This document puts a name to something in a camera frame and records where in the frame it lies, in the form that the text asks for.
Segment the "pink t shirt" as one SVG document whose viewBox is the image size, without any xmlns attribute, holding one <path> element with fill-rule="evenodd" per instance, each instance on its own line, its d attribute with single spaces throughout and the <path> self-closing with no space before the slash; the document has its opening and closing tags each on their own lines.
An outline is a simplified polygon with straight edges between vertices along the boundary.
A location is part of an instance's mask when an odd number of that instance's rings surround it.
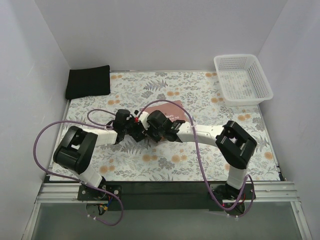
<svg viewBox="0 0 320 240">
<path fill-rule="evenodd" d="M 172 103 L 164 103 L 157 106 L 149 106 L 147 107 L 144 112 L 149 113 L 149 115 L 153 111 L 161 111 L 167 118 L 169 118 L 172 122 L 175 120 L 184 120 L 187 121 L 185 112 L 180 108 L 182 106 L 182 103 L 180 100 L 174 101 Z"/>
</svg>

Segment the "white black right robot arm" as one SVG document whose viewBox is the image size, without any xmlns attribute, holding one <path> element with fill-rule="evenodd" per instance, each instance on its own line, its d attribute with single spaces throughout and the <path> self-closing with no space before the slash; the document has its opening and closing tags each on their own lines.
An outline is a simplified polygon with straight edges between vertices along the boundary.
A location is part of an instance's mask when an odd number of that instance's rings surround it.
<svg viewBox="0 0 320 240">
<path fill-rule="evenodd" d="M 161 111 L 143 112 L 138 120 L 155 142 L 165 139 L 178 143 L 199 143 L 216 147 L 230 165 L 226 181 L 227 195 L 237 199 L 245 192 L 243 182 L 257 141 L 237 122 L 224 125 L 192 125 L 184 120 L 171 121 Z"/>
</svg>

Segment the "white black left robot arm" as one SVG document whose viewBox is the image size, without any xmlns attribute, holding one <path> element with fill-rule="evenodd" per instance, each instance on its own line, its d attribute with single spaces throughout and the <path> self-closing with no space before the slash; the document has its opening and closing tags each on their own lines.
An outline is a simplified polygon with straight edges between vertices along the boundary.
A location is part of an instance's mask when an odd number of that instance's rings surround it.
<svg viewBox="0 0 320 240">
<path fill-rule="evenodd" d="M 126 109 L 120 109 L 115 119 L 101 127 L 90 129 L 72 125 L 69 127 L 53 154 L 53 161 L 73 173 L 80 182 L 91 185 L 89 194 L 95 200 L 106 196 L 106 187 L 101 184 L 104 178 L 91 166 L 95 147 L 115 145 L 126 135 L 139 142 L 145 138 L 150 126 L 147 123 L 149 114 L 145 111 L 138 115 Z"/>
</svg>

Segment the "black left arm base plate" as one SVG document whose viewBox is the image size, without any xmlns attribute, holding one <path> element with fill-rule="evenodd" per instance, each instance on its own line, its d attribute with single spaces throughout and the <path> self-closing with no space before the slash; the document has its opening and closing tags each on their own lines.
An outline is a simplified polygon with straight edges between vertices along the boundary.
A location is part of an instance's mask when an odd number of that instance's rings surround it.
<svg viewBox="0 0 320 240">
<path fill-rule="evenodd" d="M 78 189 L 77 200 L 78 201 L 108 201 L 112 196 L 109 193 L 121 197 L 122 187 L 116 184 L 103 183 L 99 186 L 100 190 L 92 189 L 84 184 L 81 184 Z"/>
</svg>

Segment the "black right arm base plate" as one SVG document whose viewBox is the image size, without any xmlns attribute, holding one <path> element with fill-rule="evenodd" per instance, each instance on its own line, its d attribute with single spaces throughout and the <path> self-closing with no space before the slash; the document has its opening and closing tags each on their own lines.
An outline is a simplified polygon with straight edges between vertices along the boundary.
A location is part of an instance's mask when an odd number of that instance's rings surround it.
<svg viewBox="0 0 320 240">
<path fill-rule="evenodd" d="M 240 189 L 236 189 L 232 186 L 227 185 L 225 182 L 218 182 L 218 183 L 210 183 L 209 187 L 214 194 L 214 196 L 218 200 L 231 200 L 235 201 L 238 198 L 238 195 L 240 194 Z M 244 189 L 241 194 L 240 200 L 251 200 L 253 196 L 253 199 L 256 198 L 256 194 L 253 193 L 252 190 L 252 184 L 246 183 L 244 185 Z"/>
</svg>

